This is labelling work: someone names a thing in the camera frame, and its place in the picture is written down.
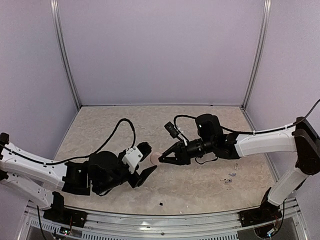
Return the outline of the pink earbud charging case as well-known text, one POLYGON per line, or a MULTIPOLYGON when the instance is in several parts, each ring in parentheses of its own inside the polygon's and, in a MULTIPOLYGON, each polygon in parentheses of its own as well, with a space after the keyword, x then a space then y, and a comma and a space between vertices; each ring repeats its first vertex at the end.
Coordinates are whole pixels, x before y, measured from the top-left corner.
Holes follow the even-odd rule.
POLYGON ((153 152, 151 155, 150 155, 150 162, 153 164, 153 165, 159 165, 160 164, 160 161, 159 161, 159 158, 161 157, 161 153, 159 152, 153 152))

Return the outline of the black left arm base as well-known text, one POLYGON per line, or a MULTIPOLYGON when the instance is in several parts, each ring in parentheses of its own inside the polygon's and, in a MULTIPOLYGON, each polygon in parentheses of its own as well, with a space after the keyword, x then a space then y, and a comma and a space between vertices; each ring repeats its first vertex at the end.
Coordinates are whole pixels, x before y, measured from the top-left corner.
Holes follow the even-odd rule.
POLYGON ((64 197, 59 192, 54 191, 52 195, 53 200, 50 208, 43 211, 44 219, 71 227, 83 228, 88 214, 85 211, 65 207, 64 197))

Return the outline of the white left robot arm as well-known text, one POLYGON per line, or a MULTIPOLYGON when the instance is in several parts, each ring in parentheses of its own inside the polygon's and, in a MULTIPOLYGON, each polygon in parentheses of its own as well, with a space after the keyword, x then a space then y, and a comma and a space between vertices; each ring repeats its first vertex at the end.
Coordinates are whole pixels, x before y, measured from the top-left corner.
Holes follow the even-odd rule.
POLYGON ((152 151, 147 142, 125 149, 119 155, 111 151, 93 153, 84 162, 53 161, 24 151, 0 134, 0 182, 22 193, 42 210, 63 223, 70 218, 61 192, 105 196, 113 188, 129 183, 140 187, 157 168, 138 173, 139 162, 152 151))

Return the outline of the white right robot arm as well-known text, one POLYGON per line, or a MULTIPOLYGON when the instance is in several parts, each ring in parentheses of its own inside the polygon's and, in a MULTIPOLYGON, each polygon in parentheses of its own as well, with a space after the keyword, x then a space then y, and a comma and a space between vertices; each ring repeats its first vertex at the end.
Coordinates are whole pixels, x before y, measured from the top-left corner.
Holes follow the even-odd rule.
POLYGON ((191 159, 213 153, 218 159, 237 160, 250 155, 295 152, 297 161, 265 194, 256 218, 266 222, 293 191, 320 171, 320 137, 304 117, 294 123, 263 131, 223 131, 219 118, 209 113, 195 119, 198 139, 180 140, 168 148, 159 162, 177 166, 189 165, 191 159))

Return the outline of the silver front aluminium rail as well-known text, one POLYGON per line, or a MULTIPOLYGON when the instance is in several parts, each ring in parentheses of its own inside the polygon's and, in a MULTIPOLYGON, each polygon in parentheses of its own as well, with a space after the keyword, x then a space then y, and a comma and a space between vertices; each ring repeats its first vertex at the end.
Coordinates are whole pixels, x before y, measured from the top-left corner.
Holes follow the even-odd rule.
POLYGON ((243 226, 240 210, 204 214, 138 215, 87 210, 83 227, 38 218, 33 203, 22 217, 18 240, 255 240, 271 223, 243 226))

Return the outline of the right silver frame post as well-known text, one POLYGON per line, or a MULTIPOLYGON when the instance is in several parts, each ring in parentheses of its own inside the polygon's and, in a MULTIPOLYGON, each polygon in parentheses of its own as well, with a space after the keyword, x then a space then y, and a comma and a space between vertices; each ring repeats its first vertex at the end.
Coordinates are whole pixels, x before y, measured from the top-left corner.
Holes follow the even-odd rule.
POLYGON ((268 31, 271 6, 272 6, 271 0, 264 1, 257 47, 256 47, 254 59, 253 59, 253 65, 251 68, 250 76, 249 76, 249 82, 248 82, 248 85, 247 85, 247 88, 245 91, 245 95, 244 95, 244 99, 243 99, 242 105, 241 105, 241 107, 244 111, 246 111, 248 108, 248 105, 249 105, 249 102, 250 102, 250 99, 251 99, 251 96, 252 96, 252 93, 254 90, 254 85, 255 85, 255 82, 257 79, 259 66, 260 66, 260 62, 262 59, 262 55, 263 55, 263 49, 264 49, 264 45, 265 45, 266 35, 267 35, 267 31, 268 31))

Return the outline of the silver frame post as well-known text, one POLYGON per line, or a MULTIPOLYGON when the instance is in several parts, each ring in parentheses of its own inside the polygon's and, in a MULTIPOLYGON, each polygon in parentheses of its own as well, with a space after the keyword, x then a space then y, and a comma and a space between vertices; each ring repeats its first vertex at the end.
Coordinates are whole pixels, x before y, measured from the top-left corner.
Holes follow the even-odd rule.
POLYGON ((249 82, 248 82, 248 85, 247 85, 247 88, 245 91, 245 95, 244 95, 244 99, 243 99, 242 105, 241 105, 241 107, 244 111, 246 111, 248 108, 248 105, 249 105, 249 102, 250 102, 250 99, 251 99, 251 96, 252 96, 252 93, 254 90, 254 85, 255 85, 255 82, 257 79, 259 66, 260 66, 260 62, 262 59, 262 55, 263 55, 263 49, 264 49, 264 45, 265 45, 266 35, 267 35, 267 31, 268 31, 271 6, 272 6, 271 0, 264 1, 257 47, 256 47, 254 59, 253 59, 253 65, 251 68, 250 76, 249 76, 249 82))
POLYGON ((50 0, 50 8, 51 8, 51 14, 53 19, 53 25, 55 29, 55 35, 57 38, 57 44, 59 48, 59 53, 63 65, 63 69, 66 75, 66 80, 70 89, 71 97, 74 102, 74 105, 79 111, 82 107, 82 103, 78 94, 78 90, 73 78, 70 61, 67 54, 67 49, 64 41, 64 34, 63 34, 63 28, 62 28, 62 22, 60 18, 60 10, 59 10, 59 1, 58 0, 50 0))

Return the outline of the left silver frame post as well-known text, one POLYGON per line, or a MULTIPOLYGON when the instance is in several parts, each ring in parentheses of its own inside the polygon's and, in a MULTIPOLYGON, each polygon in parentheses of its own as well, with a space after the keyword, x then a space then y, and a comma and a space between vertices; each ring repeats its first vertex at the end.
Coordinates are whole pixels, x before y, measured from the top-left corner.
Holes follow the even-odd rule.
POLYGON ((51 14, 53 19, 53 25, 55 29, 55 35, 57 38, 57 44, 59 48, 59 53, 63 65, 63 69, 66 75, 66 80, 70 89, 71 97, 74 102, 74 105, 79 111, 82 107, 82 103, 78 94, 78 90, 73 78, 70 61, 67 54, 67 49, 64 41, 64 34, 63 34, 63 28, 62 28, 62 22, 60 18, 60 10, 59 10, 59 1, 58 0, 50 0, 50 8, 51 8, 51 14))

